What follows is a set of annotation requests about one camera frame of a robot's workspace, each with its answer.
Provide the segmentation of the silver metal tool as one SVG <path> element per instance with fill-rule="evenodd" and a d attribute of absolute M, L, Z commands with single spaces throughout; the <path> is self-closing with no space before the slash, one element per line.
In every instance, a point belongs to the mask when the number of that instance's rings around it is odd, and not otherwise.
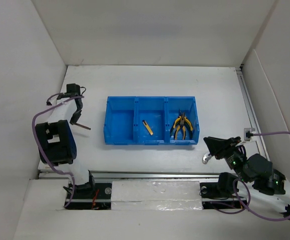
<path fill-rule="evenodd" d="M 210 153 L 206 153 L 202 158 L 202 163 L 206 165 L 212 157 L 213 155 L 211 155 Z"/>

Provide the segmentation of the brown hex key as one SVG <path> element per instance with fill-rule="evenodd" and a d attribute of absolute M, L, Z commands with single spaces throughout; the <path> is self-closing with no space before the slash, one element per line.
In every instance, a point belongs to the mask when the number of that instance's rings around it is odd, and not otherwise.
<path fill-rule="evenodd" d="M 83 124 L 80 124 L 80 123 L 75 123 L 75 125 L 76 126 L 78 126 L 78 127 L 81 127 L 81 128 L 83 128 L 83 129 L 86 129 L 86 130 L 91 130 L 91 128 L 90 127 L 88 127 L 88 126 L 85 126 L 85 125 L 83 125 Z"/>

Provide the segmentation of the large yellow needle-nose pliers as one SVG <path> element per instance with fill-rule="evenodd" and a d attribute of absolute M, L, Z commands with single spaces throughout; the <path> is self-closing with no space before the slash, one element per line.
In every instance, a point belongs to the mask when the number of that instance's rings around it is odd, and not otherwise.
<path fill-rule="evenodd" d="M 170 136 L 174 134 L 174 139 L 176 140 L 179 131 L 182 131 L 182 139 L 184 140 L 186 137 L 185 112 L 181 111 L 179 111 L 178 117 L 170 129 Z"/>

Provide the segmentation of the small yellow needle-nose pliers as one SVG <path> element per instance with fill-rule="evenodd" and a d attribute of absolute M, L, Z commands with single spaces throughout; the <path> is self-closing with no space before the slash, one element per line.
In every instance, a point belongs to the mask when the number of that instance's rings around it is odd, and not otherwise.
<path fill-rule="evenodd" d="M 193 126 L 190 120 L 186 117 L 185 112 L 179 112 L 179 116 L 174 121 L 171 129 L 170 136 L 177 140 L 178 133 L 182 132 L 182 140 L 186 139 L 186 134 L 189 133 L 189 139 L 193 138 Z"/>

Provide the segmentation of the yellow utility knife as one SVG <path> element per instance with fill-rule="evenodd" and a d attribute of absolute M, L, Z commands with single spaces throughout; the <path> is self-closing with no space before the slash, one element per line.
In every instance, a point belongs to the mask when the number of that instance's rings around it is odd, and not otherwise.
<path fill-rule="evenodd" d="M 149 126 L 149 124 L 147 123 L 147 121 L 142 120 L 142 123 L 143 123 L 144 127 L 147 129 L 148 133 L 149 133 L 151 136 L 153 136 L 153 131 L 152 131 L 151 127 Z"/>

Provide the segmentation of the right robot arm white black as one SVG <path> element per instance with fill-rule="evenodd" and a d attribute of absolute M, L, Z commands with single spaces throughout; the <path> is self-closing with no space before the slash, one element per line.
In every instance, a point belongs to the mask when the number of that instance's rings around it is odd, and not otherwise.
<path fill-rule="evenodd" d="M 225 206 L 237 208 L 239 213 L 250 212 L 250 201 L 255 199 L 281 214 L 283 217 L 279 221 L 290 221 L 290 182 L 265 157 L 258 153 L 247 156 L 244 144 L 252 136 L 253 130 L 249 129 L 244 139 L 238 136 L 229 139 L 208 136 L 203 139 L 209 150 L 203 163 L 211 158 L 224 159 L 235 173 L 223 172 L 217 182 L 201 183 L 200 195 L 217 211 Z"/>

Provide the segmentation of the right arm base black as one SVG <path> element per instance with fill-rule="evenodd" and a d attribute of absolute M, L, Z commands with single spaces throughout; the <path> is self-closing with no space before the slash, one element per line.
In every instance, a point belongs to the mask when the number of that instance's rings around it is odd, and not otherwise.
<path fill-rule="evenodd" d="M 242 209 L 242 205 L 238 199 L 233 196 L 233 193 L 221 193 L 217 187 L 218 184 L 216 182 L 200 183 L 199 195 L 202 198 L 202 206 L 204 210 Z"/>

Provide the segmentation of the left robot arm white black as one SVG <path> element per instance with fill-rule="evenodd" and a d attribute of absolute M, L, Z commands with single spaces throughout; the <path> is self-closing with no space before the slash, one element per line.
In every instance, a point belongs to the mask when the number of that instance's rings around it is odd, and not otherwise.
<path fill-rule="evenodd" d="M 44 123 L 33 120 L 34 137 L 39 143 L 40 159 L 51 169 L 63 176 L 71 176 L 74 181 L 64 187 L 68 194 L 78 198 L 91 198 L 96 193 L 94 178 L 90 171 L 76 159 L 77 146 L 71 126 L 78 126 L 83 109 L 82 87 L 76 83 L 66 86 L 66 91 L 57 93 L 55 105 L 51 98 L 46 104 L 52 113 Z"/>

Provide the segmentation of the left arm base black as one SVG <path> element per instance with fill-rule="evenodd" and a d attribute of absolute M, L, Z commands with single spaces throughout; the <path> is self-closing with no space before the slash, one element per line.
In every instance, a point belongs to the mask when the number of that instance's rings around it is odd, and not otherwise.
<path fill-rule="evenodd" d="M 73 199 L 70 201 L 72 184 L 63 187 L 67 192 L 65 209 L 68 210 L 110 210 L 111 209 L 111 183 L 95 183 L 94 188 L 75 186 Z"/>

